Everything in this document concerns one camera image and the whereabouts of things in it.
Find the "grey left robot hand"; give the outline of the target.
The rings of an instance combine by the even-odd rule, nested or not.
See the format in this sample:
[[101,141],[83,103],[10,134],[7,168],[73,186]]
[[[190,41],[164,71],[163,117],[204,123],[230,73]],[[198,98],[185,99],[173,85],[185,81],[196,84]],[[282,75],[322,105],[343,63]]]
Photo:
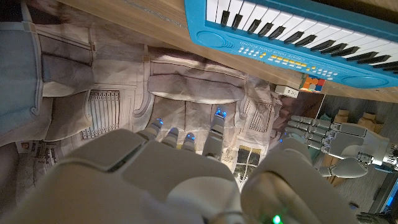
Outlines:
[[299,136],[305,145],[338,159],[336,164],[318,168],[323,177],[362,177],[371,164],[383,172],[397,172],[397,145],[358,124],[293,115],[285,133]]

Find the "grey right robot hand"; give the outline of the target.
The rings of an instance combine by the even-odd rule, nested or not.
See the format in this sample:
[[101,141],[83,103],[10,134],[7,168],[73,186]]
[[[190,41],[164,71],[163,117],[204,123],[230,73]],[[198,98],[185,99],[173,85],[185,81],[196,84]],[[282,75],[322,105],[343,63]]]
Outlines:
[[60,160],[4,223],[356,223],[348,202],[286,136],[240,187],[222,163],[226,111],[216,110],[202,154],[178,131],[157,141],[117,129]]

